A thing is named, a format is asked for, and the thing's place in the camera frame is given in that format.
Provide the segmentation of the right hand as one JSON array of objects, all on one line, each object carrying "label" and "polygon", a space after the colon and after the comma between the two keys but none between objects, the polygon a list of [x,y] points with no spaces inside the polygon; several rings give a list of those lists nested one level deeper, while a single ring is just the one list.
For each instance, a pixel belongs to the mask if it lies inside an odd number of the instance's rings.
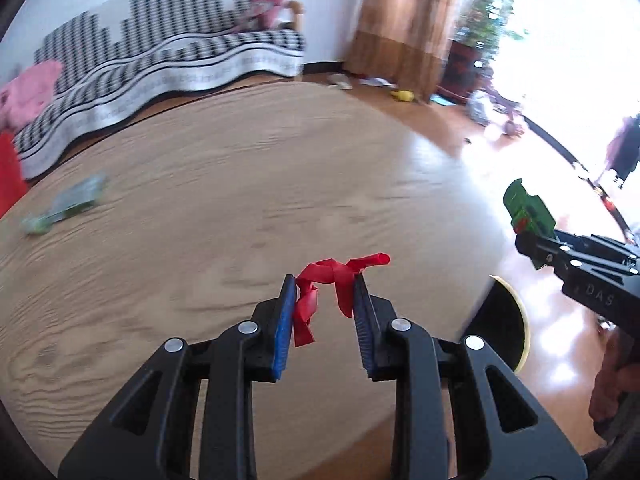
[{"label": "right hand", "polygon": [[634,452],[639,451],[639,344],[616,327],[608,336],[605,352],[589,403],[596,433],[603,439],[612,422],[624,409],[628,419],[626,436],[631,437]]}]

